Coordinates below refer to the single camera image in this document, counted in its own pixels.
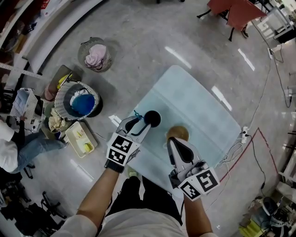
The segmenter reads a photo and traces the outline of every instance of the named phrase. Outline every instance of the power strip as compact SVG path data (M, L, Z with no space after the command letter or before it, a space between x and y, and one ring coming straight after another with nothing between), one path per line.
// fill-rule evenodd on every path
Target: power strip
M241 135L241 137L242 137L242 139L241 139L241 143L246 143L247 142L247 133L248 133L248 127L243 127L242 128L242 135Z
M270 48L267 48L267 51L268 51L270 60L272 60L272 50Z

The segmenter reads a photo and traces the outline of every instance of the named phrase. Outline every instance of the black pants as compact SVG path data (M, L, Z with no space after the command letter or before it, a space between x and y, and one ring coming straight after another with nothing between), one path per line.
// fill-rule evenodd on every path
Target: black pants
M114 201L107 216L127 209L147 208L155 212L170 215L182 225L176 203L167 191L143 177L145 193L143 200L141 200L139 195L140 184L141 181L135 176L125 180L121 192Z

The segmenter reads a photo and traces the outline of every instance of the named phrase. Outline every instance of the chair leg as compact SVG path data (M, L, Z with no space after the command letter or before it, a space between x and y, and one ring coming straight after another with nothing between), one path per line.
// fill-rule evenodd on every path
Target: chair leg
M21 197L26 203L31 202L31 199L28 198L28 197L26 196L26 193L25 193L25 187L24 187L21 183L18 183L18 184L16 184L15 186L16 186L16 188L17 188L17 190L18 190L18 193L19 193L20 197Z
M31 175L29 175L26 168L24 168L24 171L25 171L25 173L26 173L26 175L28 176L29 179L33 179L33 175L32 175L32 172L30 171L30 169L29 169L29 171L30 171Z
M229 37L229 41L231 42L232 41L232 34L233 34L233 31L234 31L234 27L232 27L232 29L231 29L231 33L230 33L230 37Z
M55 205L52 205L49 203L49 199L46 196L46 192L44 191L42 193L43 199L41 200L41 206L43 208L43 205L47 208L47 212L50 213L53 216L59 216L60 218L66 219L67 216L61 215L60 213L57 212L57 207L60 205L60 203L58 202Z
M204 16L204 15L210 13L211 11L212 11L212 10L210 9L210 10L208 10L207 12L205 12L205 13L203 13L203 14L201 14L201 15L198 15L198 16L196 16L196 17L197 17L197 18L201 18L202 16Z

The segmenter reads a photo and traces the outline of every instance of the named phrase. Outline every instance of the box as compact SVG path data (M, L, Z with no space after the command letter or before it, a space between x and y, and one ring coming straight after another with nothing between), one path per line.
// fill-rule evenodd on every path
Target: box
M97 141L84 122L75 122L66 130L66 136L80 158L83 158L87 154L91 153L98 145ZM81 144L79 142L80 139L83 140L83 143L89 142L92 145L92 149L89 152L83 152L81 150Z

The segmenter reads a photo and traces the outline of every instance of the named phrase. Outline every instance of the white shirt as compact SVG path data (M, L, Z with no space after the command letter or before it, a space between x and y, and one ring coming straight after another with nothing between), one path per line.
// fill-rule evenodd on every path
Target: white shirt
M0 167L12 172L18 167L18 148L11 141L14 130L0 120Z
M95 237L97 227L85 216L75 215L52 237ZM99 237L185 237L175 218L149 209L128 209L112 214L105 219ZM213 233L201 237L217 237Z

